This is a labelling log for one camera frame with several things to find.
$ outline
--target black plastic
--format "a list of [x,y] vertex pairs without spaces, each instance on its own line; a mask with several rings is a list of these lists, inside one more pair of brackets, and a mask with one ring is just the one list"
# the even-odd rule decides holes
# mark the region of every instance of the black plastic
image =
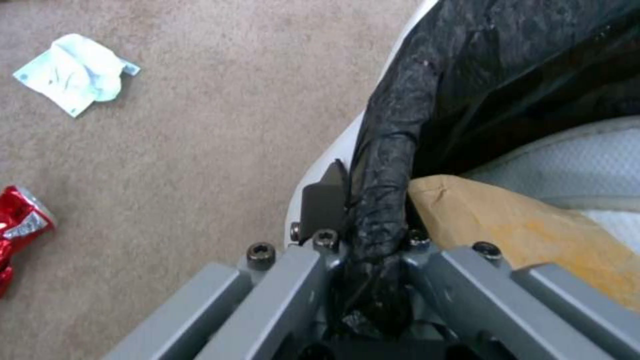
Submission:
[[354,151],[352,251],[336,283],[343,326],[394,337],[412,317],[397,255],[412,176],[459,174],[551,133],[640,113],[639,8],[441,0],[412,29],[369,99]]

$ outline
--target white tissue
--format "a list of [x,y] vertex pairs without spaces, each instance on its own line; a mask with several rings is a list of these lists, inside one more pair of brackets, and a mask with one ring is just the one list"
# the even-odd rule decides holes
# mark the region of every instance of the white tissue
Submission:
[[93,101],[115,99],[123,70],[134,76],[140,68],[89,38],[69,34],[13,76],[76,117]]

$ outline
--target tan paper bag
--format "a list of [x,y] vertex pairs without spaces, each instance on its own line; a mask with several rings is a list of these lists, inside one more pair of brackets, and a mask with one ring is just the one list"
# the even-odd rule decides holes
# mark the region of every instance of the tan paper bag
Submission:
[[409,195],[441,249],[488,241],[513,268],[557,263],[640,313],[640,256],[580,213],[456,176],[414,179]]

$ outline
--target black plastic bag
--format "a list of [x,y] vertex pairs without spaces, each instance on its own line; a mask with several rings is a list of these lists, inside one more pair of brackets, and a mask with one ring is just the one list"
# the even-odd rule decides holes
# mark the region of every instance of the black plastic bag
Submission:
[[394,337],[411,321],[397,252],[412,176],[457,174],[542,136],[640,113],[639,8],[441,0],[412,29],[356,143],[338,328]]

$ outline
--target metal bar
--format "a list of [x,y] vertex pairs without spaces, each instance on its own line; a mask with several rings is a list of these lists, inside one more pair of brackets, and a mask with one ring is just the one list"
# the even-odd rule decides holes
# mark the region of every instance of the metal bar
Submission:
[[555,264],[511,278],[617,359],[640,359],[640,316]]
[[208,264],[104,359],[191,359],[250,290],[248,275]]
[[470,248],[405,260],[414,286],[465,342],[480,347],[488,333],[518,359],[611,358]]
[[309,326],[325,282],[321,255],[290,246],[196,359],[271,359],[286,336]]

